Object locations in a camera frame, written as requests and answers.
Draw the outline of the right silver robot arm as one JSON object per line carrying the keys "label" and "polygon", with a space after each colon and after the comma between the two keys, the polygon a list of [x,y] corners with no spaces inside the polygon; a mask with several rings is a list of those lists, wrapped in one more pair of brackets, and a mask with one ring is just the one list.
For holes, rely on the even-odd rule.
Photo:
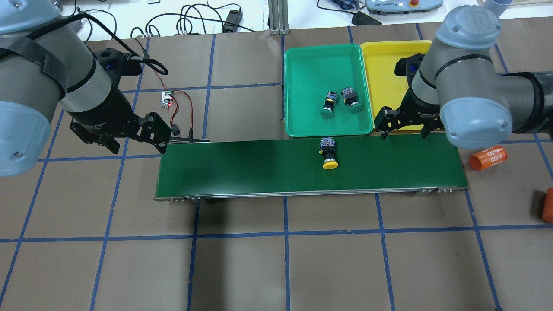
{"label": "right silver robot arm", "polygon": [[552,135],[552,73],[498,75],[489,54],[502,30],[509,0],[451,10],[425,54],[397,61],[394,73],[407,79],[399,108],[380,109],[381,139],[393,130],[421,125],[421,137],[443,129],[458,148],[486,149],[510,134]]}

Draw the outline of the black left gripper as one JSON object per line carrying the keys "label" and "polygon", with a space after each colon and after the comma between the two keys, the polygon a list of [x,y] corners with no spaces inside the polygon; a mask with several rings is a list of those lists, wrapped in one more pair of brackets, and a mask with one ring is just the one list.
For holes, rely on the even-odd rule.
{"label": "black left gripper", "polygon": [[172,133],[158,113],[138,117],[127,100],[104,100],[95,108],[69,115],[73,118],[70,128],[83,143],[99,142],[112,154],[118,154],[120,148],[113,136],[151,144],[165,154]]}

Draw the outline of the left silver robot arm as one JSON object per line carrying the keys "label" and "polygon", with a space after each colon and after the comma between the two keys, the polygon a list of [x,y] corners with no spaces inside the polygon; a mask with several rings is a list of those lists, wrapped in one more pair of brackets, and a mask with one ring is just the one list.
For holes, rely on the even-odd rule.
{"label": "left silver robot arm", "polygon": [[121,77],[137,76],[142,64],[168,74],[127,44],[92,52],[71,24],[86,13],[62,16],[48,0],[3,0],[1,6],[2,177],[21,175],[36,165],[51,132],[57,106],[71,117],[71,130],[85,144],[113,154],[117,138],[152,144],[166,152],[171,128],[156,113],[140,117],[118,88]]}

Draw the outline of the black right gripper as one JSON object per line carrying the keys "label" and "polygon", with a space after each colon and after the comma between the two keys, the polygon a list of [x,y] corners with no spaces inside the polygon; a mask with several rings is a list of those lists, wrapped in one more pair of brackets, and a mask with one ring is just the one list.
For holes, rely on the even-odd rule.
{"label": "black right gripper", "polygon": [[375,129],[381,139],[386,140],[391,131],[410,125],[423,125],[420,131],[422,139],[434,130],[443,129],[440,118],[440,106],[429,104],[413,93],[406,93],[399,108],[381,108],[375,117]]}

